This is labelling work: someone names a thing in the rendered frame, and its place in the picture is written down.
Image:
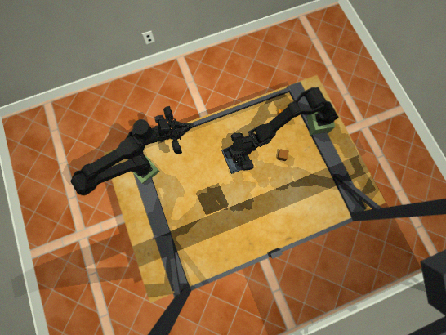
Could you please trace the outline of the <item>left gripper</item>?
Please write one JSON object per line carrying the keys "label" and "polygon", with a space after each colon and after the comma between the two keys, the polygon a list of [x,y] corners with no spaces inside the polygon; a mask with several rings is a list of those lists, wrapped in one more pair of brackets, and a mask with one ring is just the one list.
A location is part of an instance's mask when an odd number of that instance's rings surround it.
{"label": "left gripper", "polygon": [[[166,137],[166,138],[157,137],[158,129],[155,129],[155,127],[154,127],[154,135],[155,135],[156,141],[163,142],[164,140],[172,139],[173,140],[172,141],[173,151],[175,152],[175,154],[182,154],[181,146],[180,146],[180,149],[179,149],[179,142],[177,141],[177,139],[181,140],[181,137],[185,133],[187,133],[192,127],[194,127],[194,124],[193,123],[180,123],[180,122],[177,122],[176,119],[173,118],[173,114],[172,114],[172,110],[171,110],[170,106],[165,107],[163,109],[163,111],[164,111],[164,114],[165,114],[165,118],[167,118],[168,126],[170,128],[170,131],[168,132],[170,137]],[[170,117],[170,121],[169,121],[169,117]]]}

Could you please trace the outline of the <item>brown cube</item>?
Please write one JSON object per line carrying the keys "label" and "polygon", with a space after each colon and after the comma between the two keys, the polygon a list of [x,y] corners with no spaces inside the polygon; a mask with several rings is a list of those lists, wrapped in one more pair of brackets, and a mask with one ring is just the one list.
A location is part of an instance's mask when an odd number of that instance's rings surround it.
{"label": "brown cube", "polygon": [[280,149],[278,152],[278,160],[286,161],[288,159],[288,150]]}

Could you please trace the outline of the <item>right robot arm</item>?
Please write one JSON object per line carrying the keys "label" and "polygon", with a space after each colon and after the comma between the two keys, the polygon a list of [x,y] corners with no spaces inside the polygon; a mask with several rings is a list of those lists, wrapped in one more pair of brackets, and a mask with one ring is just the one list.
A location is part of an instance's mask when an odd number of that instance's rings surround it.
{"label": "right robot arm", "polygon": [[[308,101],[312,110],[300,109],[297,103],[303,96]],[[326,104],[328,104],[330,109],[325,106]],[[241,157],[245,155],[246,150],[254,150],[258,146],[262,147],[263,145],[270,143],[271,139],[275,137],[276,132],[293,118],[301,114],[311,115],[316,112],[318,112],[315,114],[318,126],[331,124],[338,119],[338,115],[335,109],[332,107],[330,101],[326,103],[320,89],[318,87],[312,87],[302,92],[295,101],[289,103],[288,107],[269,123],[253,128],[248,132],[249,136],[234,139],[234,144],[228,149],[230,152],[230,157],[235,160],[241,159]],[[254,134],[254,131],[256,131],[256,134]]]}

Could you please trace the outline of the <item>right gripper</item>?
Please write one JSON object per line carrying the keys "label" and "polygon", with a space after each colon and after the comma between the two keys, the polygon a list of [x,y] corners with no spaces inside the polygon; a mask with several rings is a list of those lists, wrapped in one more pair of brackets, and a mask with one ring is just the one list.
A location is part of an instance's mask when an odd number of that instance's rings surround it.
{"label": "right gripper", "polygon": [[[234,141],[234,139],[240,138],[240,137],[243,137],[242,133],[233,133],[231,135],[232,141]],[[248,157],[248,154],[251,154],[251,152],[255,151],[255,150],[256,149],[254,149],[254,150],[246,150],[245,155],[241,159],[235,160],[234,163],[239,162],[240,163],[240,167],[241,167],[241,169],[243,171],[252,170],[254,168],[254,166],[253,166],[252,160],[250,160],[250,158]]]}

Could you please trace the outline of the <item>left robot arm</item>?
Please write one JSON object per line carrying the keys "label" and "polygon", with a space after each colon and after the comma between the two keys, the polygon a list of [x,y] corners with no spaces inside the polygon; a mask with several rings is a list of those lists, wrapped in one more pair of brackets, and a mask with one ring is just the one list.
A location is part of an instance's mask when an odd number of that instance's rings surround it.
{"label": "left robot arm", "polygon": [[[155,129],[158,129],[157,137],[170,137],[167,118],[164,119],[163,115],[158,115],[154,119],[158,123],[155,126]],[[83,166],[80,170],[82,172],[76,171],[74,173],[70,182],[78,194],[87,195],[100,183],[127,172],[136,172],[138,176],[145,177],[153,170],[148,159],[143,154],[143,150],[145,145],[157,142],[154,128],[151,128],[144,119],[139,119],[134,123],[131,132],[129,132],[126,139],[119,144],[116,150],[91,164]],[[124,159],[128,160],[115,165]],[[97,174],[99,175],[97,176]]]}

